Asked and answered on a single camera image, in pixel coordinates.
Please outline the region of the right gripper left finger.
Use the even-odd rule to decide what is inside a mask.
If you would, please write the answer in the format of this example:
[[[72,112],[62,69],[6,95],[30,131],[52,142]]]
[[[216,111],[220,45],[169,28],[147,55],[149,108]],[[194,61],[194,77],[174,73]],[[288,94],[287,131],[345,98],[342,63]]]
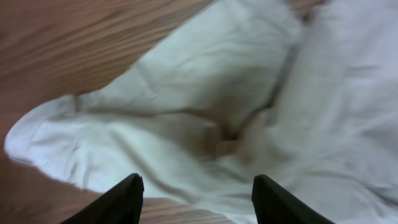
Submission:
[[[131,174],[62,224],[138,224],[143,193],[142,177]]]

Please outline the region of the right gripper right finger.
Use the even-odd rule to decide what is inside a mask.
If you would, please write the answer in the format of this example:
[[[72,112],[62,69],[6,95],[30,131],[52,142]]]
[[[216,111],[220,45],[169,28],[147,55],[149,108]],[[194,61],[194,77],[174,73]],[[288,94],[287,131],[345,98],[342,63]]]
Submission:
[[[264,174],[255,176],[251,198],[258,224],[333,224]]]

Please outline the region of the beige shorts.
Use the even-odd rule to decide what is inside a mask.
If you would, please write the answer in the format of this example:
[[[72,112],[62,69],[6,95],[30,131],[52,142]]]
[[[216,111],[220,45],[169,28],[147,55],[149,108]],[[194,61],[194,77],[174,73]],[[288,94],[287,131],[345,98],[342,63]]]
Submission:
[[[397,222],[397,1],[332,0],[309,22],[286,1],[216,1],[104,88],[48,101],[8,156],[104,193],[253,223],[268,175],[335,223]]]

